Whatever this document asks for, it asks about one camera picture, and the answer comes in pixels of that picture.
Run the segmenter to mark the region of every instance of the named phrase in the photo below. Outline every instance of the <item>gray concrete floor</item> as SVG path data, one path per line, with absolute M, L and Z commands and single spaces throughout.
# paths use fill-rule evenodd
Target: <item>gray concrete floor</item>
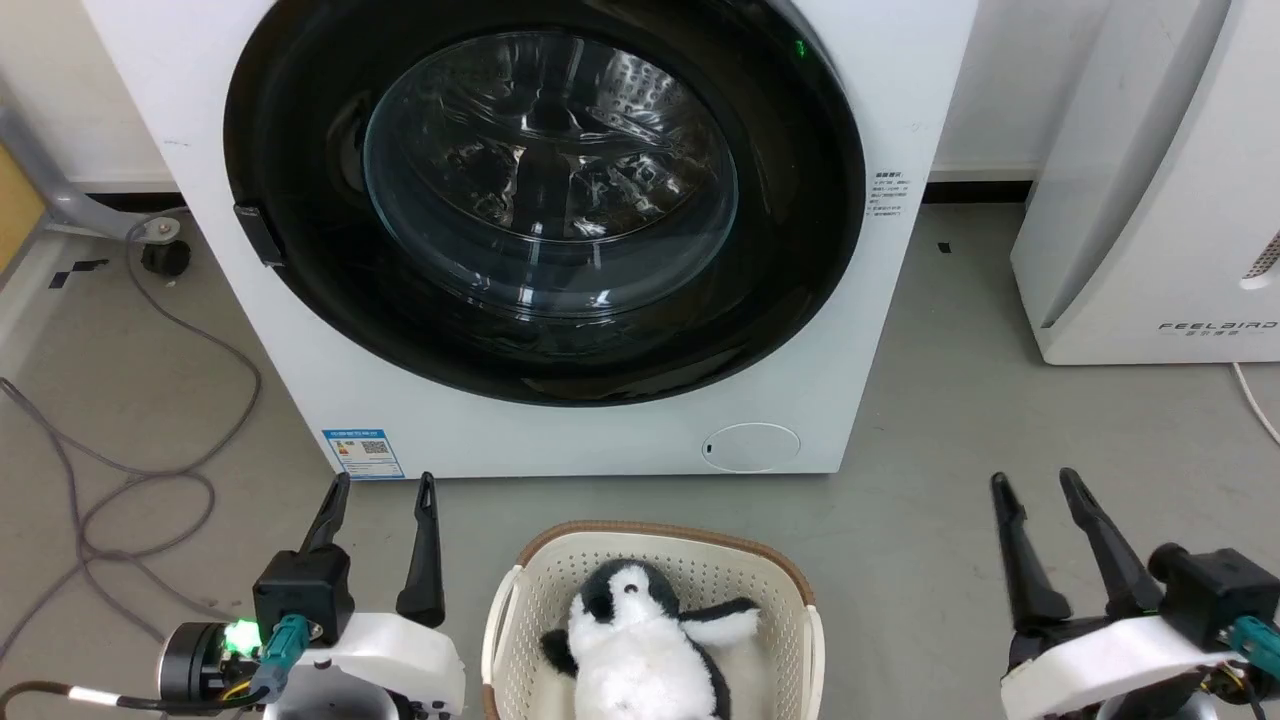
M 1016 206 L 925 208 L 899 283 L 844 470 L 828 478 L 584 478 L 460 480 L 440 487 L 449 619 L 443 628 L 479 697 L 489 600 L 518 550 L 571 519 L 696 525 L 769 543 L 813 582 L 827 629 L 824 717 L 1002 716 L 998 679 L 1010 625 L 987 479 L 1005 470 L 1028 506 L 1053 583 L 1082 614 L 1103 593 L 1056 471 L 1075 466 L 1146 556 L 1175 539 L 1234 546 L 1280 570 L 1280 501 L 1271 443 L 1228 369 L 1051 368 L 1016 300 L 1007 255 Z M 947 241 L 952 254 L 936 246 Z M 257 413 L 206 470 L 218 507 L 193 542 L 150 565 L 183 592 L 250 612 L 250 587 L 296 546 L 329 482 L 288 393 L 207 250 L 174 287 L 147 277 L 179 316 L 244 348 L 268 375 Z M 78 242 L 109 265 L 76 273 L 15 382 L 73 437 L 124 461 L 161 466 L 201 452 L 248 389 L 242 368 L 145 307 L 119 247 Z M 1247 369 L 1280 416 L 1280 369 Z M 72 561 L 67 491 L 41 432 L 0 398 L 0 632 Z M 122 480 L 73 456 L 86 502 Z M 358 607 L 389 610 L 404 579 L 410 483 L 360 486 L 339 536 Z M 168 483 L 113 506 L 91 534 L 140 547 L 188 524 L 201 491 Z M 192 614 L 129 568 L 102 583 L 161 628 Z M 0 684 L 49 678 L 151 693 L 157 647 L 74 580 L 28 629 Z M 15 703 L 27 717 L 105 717 L 54 700 Z M 468 716 L 479 716 L 472 710 Z M 1238 708 L 1226 717 L 1245 717 Z

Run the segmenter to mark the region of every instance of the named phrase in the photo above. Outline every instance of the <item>black cable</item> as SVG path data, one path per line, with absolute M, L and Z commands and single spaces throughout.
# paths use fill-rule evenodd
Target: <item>black cable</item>
M 140 618 L 137 614 L 134 614 L 132 610 L 125 607 L 123 603 L 120 603 L 120 601 L 118 601 L 114 596 L 111 596 L 110 592 L 108 592 L 105 588 L 102 588 L 102 585 L 99 584 L 97 579 L 90 571 L 91 565 L 99 561 L 128 562 L 134 568 L 137 568 L 138 571 L 141 571 L 157 588 L 164 591 L 166 594 L 169 594 L 175 601 L 180 602 L 193 612 L 214 618 L 215 620 L 224 620 L 224 621 L 236 620 L 236 618 L 225 612 L 220 612 L 218 610 L 206 607 L 205 605 L 196 602 L 195 600 L 182 594 L 172 585 L 165 583 L 163 579 L 160 579 L 160 577 L 152 573 L 151 569 L 148 569 L 143 564 L 145 559 L 164 552 L 166 550 L 172 550 L 173 547 L 186 542 L 188 538 L 196 534 L 196 532 L 198 532 L 209 520 L 210 515 L 212 515 L 214 505 L 216 501 L 216 491 L 214 489 L 214 484 L 209 480 L 209 478 L 201 474 L 198 469 L 201 465 L 204 465 L 214 456 L 216 456 L 219 452 L 221 452 L 223 448 L 225 448 L 227 445 L 232 441 L 232 438 L 236 437 L 236 433 L 238 433 L 239 429 L 244 427 L 244 423 L 248 420 L 250 414 L 252 414 L 253 407 L 257 405 L 257 398 L 262 392 L 262 373 L 257 369 L 253 361 L 248 359 L 248 356 L 246 356 L 239 350 L 232 347 L 228 342 L 209 334 L 207 332 L 192 325 L 191 323 L 187 323 L 186 320 L 182 320 L 180 318 L 177 318 L 175 315 L 165 310 L 163 306 L 160 306 L 160 304 L 142 286 L 142 282 L 138 279 L 137 273 L 133 269 L 133 264 L 131 263 L 131 250 L 133 245 L 137 243 L 138 237 L 146 228 L 146 225 L 159 218 L 186 211 L 187 211 L 186 208 L 172 208 L 163 213 L 156 213 L 154 215 L 148 215 L 138 220 L 133 225 L 133 228 L 129 229 L 129 232 L 124 238 L 125 240 L 124 265 L 125 269 L 128 270 L 129 279 L 133 282 L 133 287 L 137 288 L 140 293 L 142 293 L 142 297 L 147 301 L 148 305 L 151 305 L 152 309 L 155 309 L 156 313 L 159 313 L 166 320 L 177 324 L 178 327 L 191 333 L 195 333 L 196 336 L 200 336 L 207 340 L 209 342 L 214 343 L 215 346 L 223 348 L 233 359 L 236 359 L 236 361 L 238 361 L 241 365 L 244 365 L 244 368 L 248 369 L 248 372 L 253 377 L 253 389 L 250 393 L 248 402 L 244 405 L 243 413 L 241 413 L 241 415 L 236 419 L 236 421 L 232 423 L 230 429 L 228 429 L 207 452 L 202 454 L 196 460 L 182 464 L 177 468 L 164 469 L 164 470 L 148 470 L 142 468 L 133 468 L 131 465 L 125 465 L 124 462 L 113 460 L 102 455 L 101 452 L 86 446 L 84 443 L 77 441 L 76 438 L 69 437 L 67 433 L 61 432 L 56 425 L 54 425 L 49 419 L 46 419 L 44 414 L 40 411 L 40 409 L 37 409 L 36 405 L 31 400 L 28 400 L 18 389 L 17 386 L 13 384 L 13 382 L 10 382 L 8 378 L 0 378 L 0 391 L 3 391 L 4 395 L 6 395 L 10 400 L 13 400 L 14 404 L 18 405 L 19 410 L 26 413 L 28 418 L 31 418 L 37 425 L 40 425 L 45 430 L 45 434 L 49 436 L 50 445 L 52 445 L 54 447 L 54 452 L 58 455 L 59 462 L 61 462 L 63 465 L 63 478 L 67 483 L 68 507 L 72 516 L 72 530 L 76 537 L 76 564 L 72 565 L 72 568 L 69 568 L 52 584 L 50 584 L 47 588 L 45 588 L 44 592 L 40 593 L 36 601 L 31 605 L 31 607 L 22 615 L 22 618 L 14 625 L 13 630 L 9 632 L 9 635 L 5 637 L 4 642 L 0 642 L 0 664 L 3 664 L 5 657 L 9 655 L 9 651 L 13 648 L 14 642 L 18 639 L 18 635 L 22 634 L 23 629 L 26 629 L 27 625 L 31 623 L 31 620 L 49 605 L 50 600 L 58 593 L 58 591 L 61 589 L 63 585 L 65 585 L 76 575 L 83 575 L 84 580 L 90 584 L 93 592 L 118 615 L 128 620 L 134 626 L 140 628 L 157 643 L 164 642 L 165 634 L 163 634 L 154 625 L 151 625 L 150 623 Z M 72 462 L 67 455 L 67 448 L 64 447 L 64 443 L 74 447 L 76 450 L 79 450 L 84 455 L 88 455 L 90 457 L 97 460 L 99 462 L 102 462 L 104 465 L 127 473 L 129 477 L 124 480 L 124 483 L 118 486 L 111 492 L 106 493 L 105 497 L 102 497 L 101 500 L 91 505 L 88 510 L 82 512 L 79 506 L 79 492 L 77 489 L 76 470 L 72 468 Z M 128 493 L 134 488 L 142 488 L 143 486 L 151 487 L 154 483 L 179 480 L 179 479 L 200 484 L 206 493 L 205 507 L 201 511 L 200 518 L 197 518 L 196 521 L 192 523 L 187 529 L 184 529 L 183 532 L 178 533 L 175 537 L 168 541 L 134 551 L 104 550 L 90 542 L 87 532 L 88 524 L 109 502 L 111 502 L 118 497 L 124 496 L 125 493 Z M 50 692 L 50 691 L 33 687 L 31 688 L 29 692 Z M 4 720 L 3 712 L 0 712 L 0 720 Z
M 8 717 L 8 715 L 5 714 L 5 708 L 9 706 L 9 701 L 23 693 L 46 693 L 46 694 L 69 697 L 76 691 L 83 692 L 84 688 L 76 688 L 65 683 L 50 683 L 47 680 L 28 680 L 26 683 L 18 683 L 17 685 L 9 688 L 3 694 L 0 694 L 0 720 L 6 720 Z M 239 707 L 248 707 L 251 705 L 256 705 L 257 701 L 266 697 L 268 692 L 269 691 L 266 688 L 260 688 L 256 693 L 244 697 L 237 697 L 232 700 L 211 700 L 211 701 L 168 701 L 168 700 L 152 700 L 148 697 L 115 696 L 115 707 L 127 707 L 131 710 L 151 710 L 155 712 L 173 712 L 174 715 L 221 712 L 224 710 L 236 710 Z
M 195 715 L 197 712 L 221 712 L 223 710 L 236 710 L 237 707 L 248 707 L 251 705 L 257 705 L 257 701 L 266 697 L 270 691 L 268 688 L 259 688 L 257 692 L 233 697 L 230 700 L 209 700 L 209 701 L 169 701 L 169 700 L 151 700 L 148 697 L 129 697 L 120 696 L 120 700 L 115 701 L 118 707 L 128 707 L 132 710 L 152 710 L 157 712 L 172 712 L 174 715 Z
M 1254 720 L 1267 720 L 1267 714 L 1262 710 L 1262 701 L 1258 698 L 1258 691 L 1254 689 L 1253 683 L 1249 682 L 1249 674 L 1243 673 L 1240 682 L 1244 684 L 1244 694 L 1249 698 L 1249 707 L 1253 708 Z

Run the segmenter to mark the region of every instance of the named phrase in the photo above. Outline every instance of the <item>feelaird logo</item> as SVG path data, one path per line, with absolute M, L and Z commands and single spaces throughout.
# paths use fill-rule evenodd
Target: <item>feelaird logo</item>
M 1161 334 L 1181 334 L 1185 337 L 1222 337 L 1257 334 L 1280 327 L 1280 322 L 1257 323 L 1161 323 L 1157 331 Z

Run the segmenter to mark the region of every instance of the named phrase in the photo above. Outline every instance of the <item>green led light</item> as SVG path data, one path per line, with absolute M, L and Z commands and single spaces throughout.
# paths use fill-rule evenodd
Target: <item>green led light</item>
M 251 657 L 253 651 L 262 647 L 262 635 L 257 630 L 257 623 L 252 620 L 237 620 L 223 630 L 223 647 Z

